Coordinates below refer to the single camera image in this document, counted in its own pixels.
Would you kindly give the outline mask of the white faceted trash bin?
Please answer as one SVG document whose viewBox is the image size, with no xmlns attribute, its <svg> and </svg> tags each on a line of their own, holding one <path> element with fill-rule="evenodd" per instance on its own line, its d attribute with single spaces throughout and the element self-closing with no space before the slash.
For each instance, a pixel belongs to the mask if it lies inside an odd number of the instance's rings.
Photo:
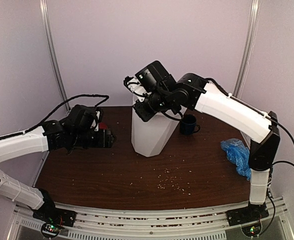
<svg viewBox="0 0 294 240">
<path fill-rule="evenodd" d="M 134 151 L 147 158 L 159 155 L 185 112 L 185 107 L 182 107 L 180 113 L 177 114 L 173 114 L 171 110 L 168 110 L 166 114 L 174 119 L 159 112 L 148 122 L 144 122 L 133 109 L 131 118 L 131 144 Z"/>
</svg>

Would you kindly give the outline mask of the blue plastic trash bag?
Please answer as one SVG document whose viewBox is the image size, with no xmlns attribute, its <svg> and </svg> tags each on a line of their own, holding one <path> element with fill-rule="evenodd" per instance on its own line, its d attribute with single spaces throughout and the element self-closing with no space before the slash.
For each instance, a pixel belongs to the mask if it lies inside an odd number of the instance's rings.
<svg viewBox="0 0 294 240">
<path fill-rule="evenodd" d="M 231 138 L 220 142 L 220 147 L 226 153 L 229 162 L 235 165 L 236 172 L 246 178 L 251 179 L 251 170 L 249 167 L 248 147 L 238 138 Z"/>
</svg>

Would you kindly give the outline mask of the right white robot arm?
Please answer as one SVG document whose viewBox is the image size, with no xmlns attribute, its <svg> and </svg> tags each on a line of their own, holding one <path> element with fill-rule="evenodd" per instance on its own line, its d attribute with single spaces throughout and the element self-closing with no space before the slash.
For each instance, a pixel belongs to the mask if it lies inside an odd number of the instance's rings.
<svg viewBox="0 0 294 240">
<path fill-rule="evenodd" d="M 246 207 L 229 210 L 227 216 L 248 221 L 268 216 L 268 179 L 280 143 L 274 112 L 246 105 L 212 78 L 186 73 L 175 80 L 157 60 L 126 77 L 123 84 L 133 94 L 131 143 L 135 152 L 145 157 L 161 153 L 182 119 L 182 108 L 215 117 L 249 136 L 249 202 Z"/>
</svg>

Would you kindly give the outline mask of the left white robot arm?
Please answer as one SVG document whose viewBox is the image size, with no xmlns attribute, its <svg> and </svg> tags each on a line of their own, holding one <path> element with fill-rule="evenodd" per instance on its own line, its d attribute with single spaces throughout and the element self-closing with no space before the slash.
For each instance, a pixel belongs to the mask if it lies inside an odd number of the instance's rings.
<svg viewBox="0 0 294 240">
<path fill-rule="evenodd" d="M 101 124 L 100 107 L 74 106 L 61 120 L 43 120 L 36 127 L 0 136 L 0 163 L 21 156 L 75 148 L 111 148 L 112 131 Z M 48 222 L 59 218 L 59 211 L 45 190 L 30 187 L 0 170 L 0 195 L 23 203 L 39 212 Z"/>
</svg>

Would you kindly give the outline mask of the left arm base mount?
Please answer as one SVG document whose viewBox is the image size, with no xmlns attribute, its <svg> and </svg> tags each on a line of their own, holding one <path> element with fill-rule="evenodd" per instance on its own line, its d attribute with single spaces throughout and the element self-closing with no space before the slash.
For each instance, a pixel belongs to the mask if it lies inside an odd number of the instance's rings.
<svg viewBox="0 0 294 240">
<path fill-rule="evenodd" d="M 40 233 L 46 239 L 56 238 L 66 227 L 73 227 L 77 213 L 72 210 L 55 208 L 53 212 L 31 209 L 33 218 L 43 221 Z"/>
</svg>

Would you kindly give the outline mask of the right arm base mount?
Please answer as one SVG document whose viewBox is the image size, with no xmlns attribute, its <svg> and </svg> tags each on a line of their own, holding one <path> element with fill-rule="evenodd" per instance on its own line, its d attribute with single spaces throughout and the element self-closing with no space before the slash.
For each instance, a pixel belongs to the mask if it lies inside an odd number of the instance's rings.
<svg viewBox="0 0 294 240">
<path fill-rule="evenodd" d="M 269 212 L 266 208 L 249 209 L 243 207 L 226 212 L 229 226 L 240 225 L 242 233 L 249 238 L 258 237 L 263 232 L 262 219 L 268 216 Z"/>
</svg>

